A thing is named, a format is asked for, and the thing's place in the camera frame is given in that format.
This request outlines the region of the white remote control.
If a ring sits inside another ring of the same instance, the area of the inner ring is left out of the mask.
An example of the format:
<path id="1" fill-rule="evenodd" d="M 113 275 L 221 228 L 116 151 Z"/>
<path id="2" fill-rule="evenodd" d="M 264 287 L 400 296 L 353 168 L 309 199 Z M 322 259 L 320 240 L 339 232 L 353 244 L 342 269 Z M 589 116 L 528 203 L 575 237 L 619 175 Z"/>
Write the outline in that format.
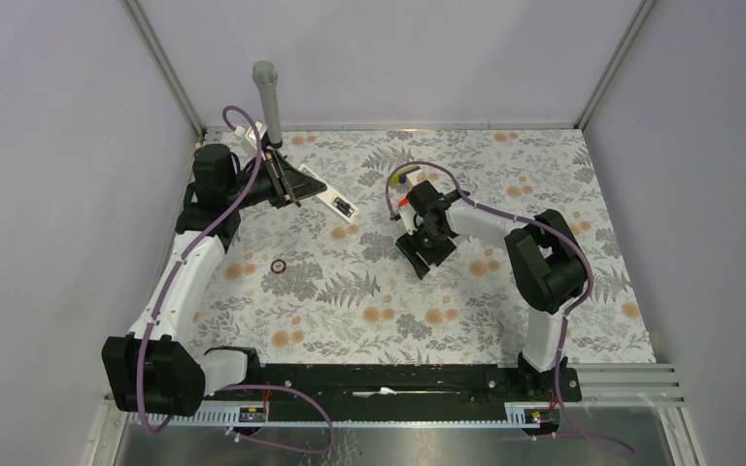
<path id="1" fill-rule="evenodd" d="M 317 198 L 326 206 L 328 207 L 333 213 L 341 217 L 343 220 L 348 222 L 349 224 L 353 224 L 356 222 L 356 219 L 359 217 L 359 209 L 358 207 L 350 201 L 350 199 L 343 194 L 341 194 L 337 189 L 335 189 L 328 181 L 323 179 L 321 176 L 313 172 L 307 165 L 304 163 L 301 163 L 297 169 L 302 172 L 303 174 L 317 180 L 320 183 L 323 183 L 325 185 L 325 191 L 319 193 L 317 195 Z M 347 202 L 349 202 L 354 208 L 355 213 L 351 217 L 343 216 L 341 213 L 339 213 L 332 205 L 332 201 L 334 198 L 340 197 L 345 199 Z"/>

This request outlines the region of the black AAA battery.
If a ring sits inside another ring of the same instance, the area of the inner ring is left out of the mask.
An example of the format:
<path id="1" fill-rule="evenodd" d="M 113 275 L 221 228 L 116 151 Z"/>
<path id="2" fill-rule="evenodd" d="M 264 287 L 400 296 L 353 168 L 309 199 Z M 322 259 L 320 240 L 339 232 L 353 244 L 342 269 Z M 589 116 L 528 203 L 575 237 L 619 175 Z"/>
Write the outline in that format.
<path id="1" fill-rule="evenodd" d="M 355 213 L 355 208 L 343 198 L 334 198 L 332 205 L 343 216 L 351 217 Z"/>

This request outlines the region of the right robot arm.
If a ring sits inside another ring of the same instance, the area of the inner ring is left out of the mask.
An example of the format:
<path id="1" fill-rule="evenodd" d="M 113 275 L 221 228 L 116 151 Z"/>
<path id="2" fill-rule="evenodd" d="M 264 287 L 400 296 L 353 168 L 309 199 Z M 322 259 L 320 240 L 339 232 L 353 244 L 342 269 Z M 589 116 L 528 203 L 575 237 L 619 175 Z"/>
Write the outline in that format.
<path id="1" fill-rule="evenodd" d="M 531 308 L 518 375 L 520 391 L 541 400 L 557 386 L 565 304 L 582 295 L 589 281 L 587 259 L 562 215 L 546 210 L 533 218 L 478 204 L 454 190 L 438 191 L 430 182 L 414 185 L 393 215 L 405 226 L 396 247 L 419 279 L 455 250 L 466 236 L 504 250 L 517 289 Z"/>

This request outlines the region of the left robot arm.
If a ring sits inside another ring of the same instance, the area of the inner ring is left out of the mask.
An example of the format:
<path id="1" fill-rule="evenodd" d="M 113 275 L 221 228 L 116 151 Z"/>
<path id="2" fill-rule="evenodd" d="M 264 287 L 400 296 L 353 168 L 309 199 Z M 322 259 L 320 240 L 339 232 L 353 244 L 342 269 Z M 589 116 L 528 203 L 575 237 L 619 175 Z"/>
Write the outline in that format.
<path id="1" fill-rule="evenodd" d="M 123 412 L 192 416 L 205 397 L 226 387 L 241 399 L 259 393 L 263 376 L 254 350 L 217 347 L 190 354 L 184 341 L 192 315 L 236 236 L 241 210 L 261 203 L 283 208 L 327 190 L 275 150 L 256 152 L 242 165 L 224 144 L 196 150 L 192 176 L 156 291 L 127 334 L 109 337 L 101 351 Z"/>

